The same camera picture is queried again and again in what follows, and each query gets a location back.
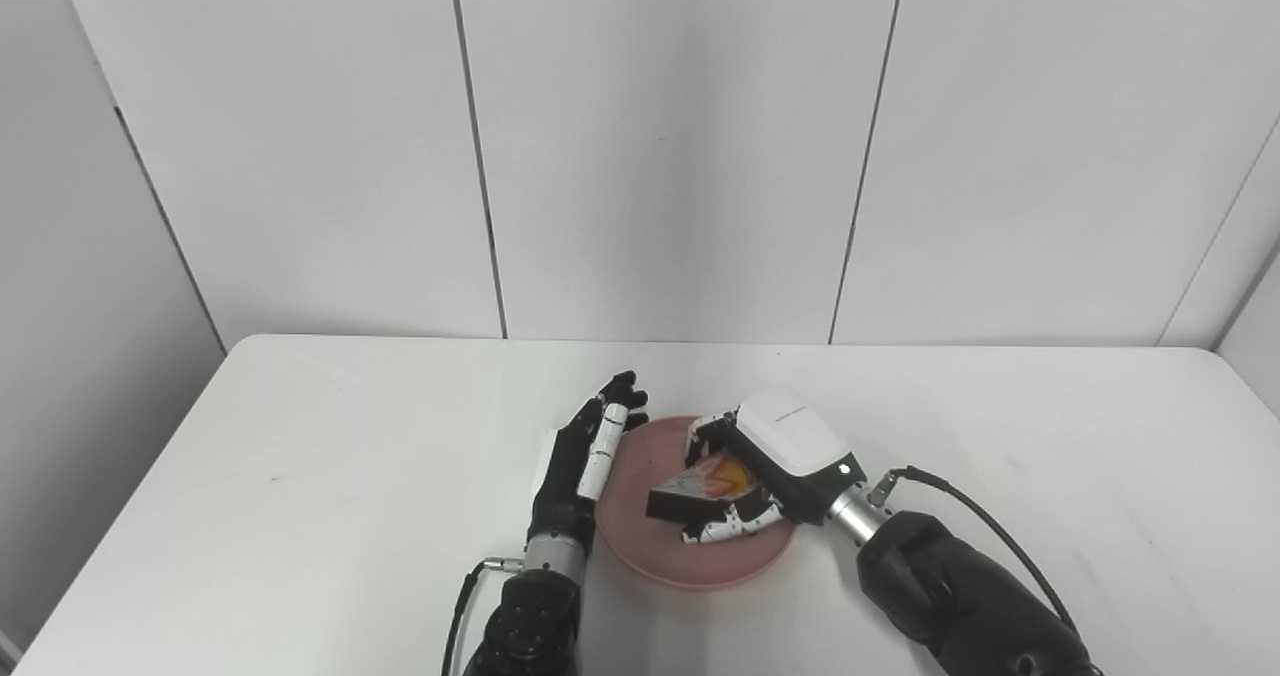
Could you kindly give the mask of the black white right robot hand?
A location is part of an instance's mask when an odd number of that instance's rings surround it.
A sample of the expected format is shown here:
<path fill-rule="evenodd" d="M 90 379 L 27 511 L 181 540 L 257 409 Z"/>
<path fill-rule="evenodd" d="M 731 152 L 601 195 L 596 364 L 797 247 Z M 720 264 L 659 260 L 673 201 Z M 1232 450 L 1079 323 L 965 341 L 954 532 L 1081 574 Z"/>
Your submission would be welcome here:
<path fill-rule="evenodd" d="M 787 520 L 838 524 L 863 545 L 886 520 L 861 498 L 867 475 L 849 443 L 790 392 L 758 392 L 735 410 L 699 417 L 687 430 L 686 463 L 717 455 L 744 466 L 756 487 L 685 527 L 686 543 L 745 538 Z"/>

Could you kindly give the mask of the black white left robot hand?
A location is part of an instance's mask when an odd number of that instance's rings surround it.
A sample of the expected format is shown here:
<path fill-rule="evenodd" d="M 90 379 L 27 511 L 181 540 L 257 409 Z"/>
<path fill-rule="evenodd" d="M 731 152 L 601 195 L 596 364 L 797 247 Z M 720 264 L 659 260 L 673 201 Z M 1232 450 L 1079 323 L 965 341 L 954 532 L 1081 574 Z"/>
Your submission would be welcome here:
<path fill-rule="evenodd" d="M 644 411 L 648 394 L 636 388 L 636 380 L 632 370 L 616 374 L 556 433 L 547 474 L 532 499 L 529 540 L 539 535 L 567 536 L 576 540 L 585 554 L 591 553 L 596 531 L 595 501 L 581 497 L 579 484 L 608 405 L 621 405 L 628 411 L 625 433 L 649 421 Z"/>

